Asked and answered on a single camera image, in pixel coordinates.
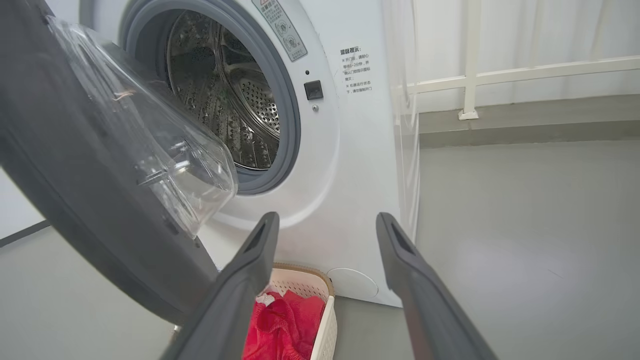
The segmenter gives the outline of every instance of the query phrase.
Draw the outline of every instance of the metal railing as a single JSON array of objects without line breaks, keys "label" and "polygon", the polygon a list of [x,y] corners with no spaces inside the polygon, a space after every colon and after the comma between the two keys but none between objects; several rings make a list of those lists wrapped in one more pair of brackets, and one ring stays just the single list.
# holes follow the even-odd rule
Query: metal railing
[{"label": "metal railing", "polygon": [[581,74],[594,74],[598,72],[612,72],[640,69],[640,56],[626,56],[621,58],[600,58],[602,47],[602,28],[607,22],[607,16],[611,9],[612,0],[602,0],[600,14],[596,25],[595,36],[589,52],[589,60],[573,61],[568,63],[556,63],[551,65],[535,66],[540,46],[540,31],[543,18],[545,0],[536,3],[531,52],[529,66],[519,69],[508,69],[491,72],[477,72],[478,53],[480,49],[480,21],[481,0],[467,0],[467,43],[465,75],[453,78],[421,81],[409,86],[409,92],[419,94],[438,90],[455,88],[465,89],[464,108],[458,114],[460,120],[478,119],[476,111],[476,87],[479,85],[509,83],[531,79],[556,78],[559,76],[571,76]]}]

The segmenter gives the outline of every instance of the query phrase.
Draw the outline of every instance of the washing machine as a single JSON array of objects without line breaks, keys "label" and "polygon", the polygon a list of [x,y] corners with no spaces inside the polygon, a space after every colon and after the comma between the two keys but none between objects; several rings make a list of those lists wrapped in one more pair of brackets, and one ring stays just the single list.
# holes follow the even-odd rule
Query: washing machine
[{"label": "washing machine", "polygon": [[320,269],[338,295],[401,305],[374,223],[391,213],[415,237],[413,1],[47,2],[155,72],[226,143],[237,196],[198,233],[219,269],[276,211],[277,261]]}]

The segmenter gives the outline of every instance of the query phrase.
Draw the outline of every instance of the red cloth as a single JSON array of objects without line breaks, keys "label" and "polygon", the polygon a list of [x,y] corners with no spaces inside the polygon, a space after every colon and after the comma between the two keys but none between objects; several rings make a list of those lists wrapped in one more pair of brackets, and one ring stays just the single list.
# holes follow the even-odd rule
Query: red cloth
[{"label": "red cloth", "polygon": [[243,360],[308,360],[314,348],[324,302],[287,291],[269,292],[275,301],[253,306]]}]

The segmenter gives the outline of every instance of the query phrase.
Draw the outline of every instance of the basket rim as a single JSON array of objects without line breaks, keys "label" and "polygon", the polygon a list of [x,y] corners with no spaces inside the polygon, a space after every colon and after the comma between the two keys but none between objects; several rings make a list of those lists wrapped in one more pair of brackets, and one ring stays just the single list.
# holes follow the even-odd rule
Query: basket rim
[{"label": "basket rim", "polygon": [[294,265],[294,264],[288,264],[288,263],[273,263],[273,268],[274,269],[282,269],[282,270],[292,270],[292,271],[306,272],[308,274],[318,276],[326,284],[326,287],[329,290],[329,296],[335,297],[335,290],[333,289],[333,283],[331,282],[331,279],[329,279],[329,277],[325,273],[323,273],[322,271],[320,271],[318,269],[310,268],[308,266],[300,266],[300,265]]}]

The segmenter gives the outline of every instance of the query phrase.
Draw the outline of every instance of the beige plastic basket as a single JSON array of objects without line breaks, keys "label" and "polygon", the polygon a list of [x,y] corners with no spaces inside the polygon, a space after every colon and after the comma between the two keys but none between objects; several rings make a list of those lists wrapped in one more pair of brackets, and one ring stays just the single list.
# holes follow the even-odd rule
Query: beige plastic basket
[{"label": "beige plastic basket", "polygon": [[333,308],[335,292],[331,280],[313,268],[275,263],[271,272],[271,285],[281,293],[289,290],[304,298],[317,296],[324,301],[326,305],[320,320],[314,349],[311,352],[311,360],[333,359],[335,340],[338,336],[338,323]]}]

